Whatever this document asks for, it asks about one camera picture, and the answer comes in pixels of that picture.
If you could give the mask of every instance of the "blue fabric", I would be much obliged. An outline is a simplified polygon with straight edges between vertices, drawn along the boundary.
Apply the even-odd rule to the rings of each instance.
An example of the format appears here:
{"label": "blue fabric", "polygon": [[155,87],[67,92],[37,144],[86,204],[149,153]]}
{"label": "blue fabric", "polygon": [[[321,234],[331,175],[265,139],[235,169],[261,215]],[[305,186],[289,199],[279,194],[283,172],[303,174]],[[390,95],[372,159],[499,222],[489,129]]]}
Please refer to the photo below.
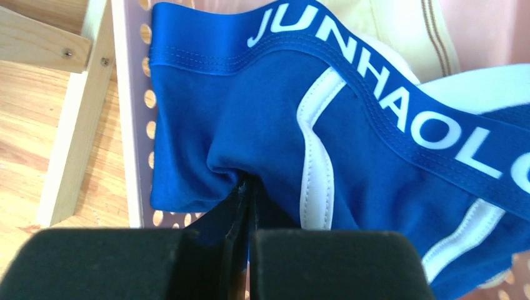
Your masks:
{"label": "blue fabric", "polygon": [[[272,32],[269,20],[254,44],[267,12],[272,19],[285,4],[282,25],[297,23],[308,4],[317,13],[298,31]],[[356,43],[353,56],[333,34],[316,37],[326,18],[334,21],[345,41]],[[388,70],[382,89],[373,72],[358,71],[363,55],[369,55],[377,72]],[[438,299],[463,295],[509,268],[512,253],[530,248],[530,191],[511,175],[516,159],[530,153],[530,131],[523,127],[530,117],[519,112],[524,107],[475,116],[442,105],[316,1],[282,0],[230,16],[168,3],[154,6],[150,67],[159,116],[152,207],[208,211],[229,194],[241,172],[247,172],[259,176],[271,198],[300,220],[304,138],[296,111],[330,66],[347,86],[324,110],[314,132],[333,165],[332,229],[399,231],[424,255],[455,231],[477,198],[506,210],[479,247],[436,277],[431,286]],[[399,88],[409,97],[403,124],[395,111],[380,103]],[[403,108],[403,98],[394,104]],[[443,149],[420,146],[411,127],[425,111],[455,120],[460,138]],[[476,128],[489,134],[473,158],[501,176],[455,159]],[[421,136],[439,141],[448,130],[444,122],[430,120]]]}

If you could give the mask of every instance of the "wooden chair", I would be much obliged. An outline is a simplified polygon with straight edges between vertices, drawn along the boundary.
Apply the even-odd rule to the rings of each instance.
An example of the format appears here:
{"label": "wooden chair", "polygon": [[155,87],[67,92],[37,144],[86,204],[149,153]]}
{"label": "wooden chair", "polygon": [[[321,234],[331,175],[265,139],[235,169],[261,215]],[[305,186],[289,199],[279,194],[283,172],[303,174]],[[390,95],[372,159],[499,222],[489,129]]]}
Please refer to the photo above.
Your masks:
{"label": "wooden chair", "polygon": [[113,72],[110,1],[89,0],[80,35],[0,6],[0,60],[72,73],[37,213],[51,226],[74,214]]}

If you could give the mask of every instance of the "white piping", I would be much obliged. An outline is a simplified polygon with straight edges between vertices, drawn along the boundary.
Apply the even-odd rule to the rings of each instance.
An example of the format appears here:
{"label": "white piping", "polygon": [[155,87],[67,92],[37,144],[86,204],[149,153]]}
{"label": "white piping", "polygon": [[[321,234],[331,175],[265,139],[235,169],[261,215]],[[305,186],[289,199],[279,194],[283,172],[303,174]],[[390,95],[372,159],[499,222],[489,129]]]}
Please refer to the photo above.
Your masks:
{"label": "white piping", "polygon": [[455,259],[480,245],[495,229],[505,211],[478,199],[467,210],[458,228],[437,242],[422,259],[429,284]]}
{"label": "white piping", "polygon": [[296,121],[305,142],[300,189],[300,222],[303,229],[331,229],[335,194],[333,165],[313,126],[345,85],[346,82],[330,67],[312,84],[296,112]]}

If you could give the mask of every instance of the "screw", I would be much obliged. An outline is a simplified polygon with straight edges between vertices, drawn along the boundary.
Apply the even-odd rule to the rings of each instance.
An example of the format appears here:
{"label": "screw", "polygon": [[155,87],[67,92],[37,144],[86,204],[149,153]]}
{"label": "screw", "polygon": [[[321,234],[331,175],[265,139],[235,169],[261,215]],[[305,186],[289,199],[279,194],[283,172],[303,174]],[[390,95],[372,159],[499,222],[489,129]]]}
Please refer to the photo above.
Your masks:
{"label": "screw", "polygon": [[110,63],[111,62],[110,62],[110,60],[108,58],[104,57],[104,58],[101,59],[101,65],[104,66],[104,67],[108,66]]}
{"label": "screw", "polygon": [[72,51],[68,48],[64,48],[62,50],[62,57],[63,58],[71,58],[72,57]]}

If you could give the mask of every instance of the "waistband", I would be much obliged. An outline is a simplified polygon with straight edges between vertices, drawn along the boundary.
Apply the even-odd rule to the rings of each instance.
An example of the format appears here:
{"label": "waistband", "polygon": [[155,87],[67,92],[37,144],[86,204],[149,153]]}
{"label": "waistband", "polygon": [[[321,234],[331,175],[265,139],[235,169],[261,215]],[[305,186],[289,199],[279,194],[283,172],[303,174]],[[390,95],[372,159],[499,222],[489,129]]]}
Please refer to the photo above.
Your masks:
{"label": "waistband", "polygon": [[[151,67],[230,76],[277,51],[310,54],[333,67],[400,157],[530,221],[530,131],[429,97],[317,1],[280,0],[234,15],[153,7]],[[424,138],[432,120],[446,133],[437,141]]]}

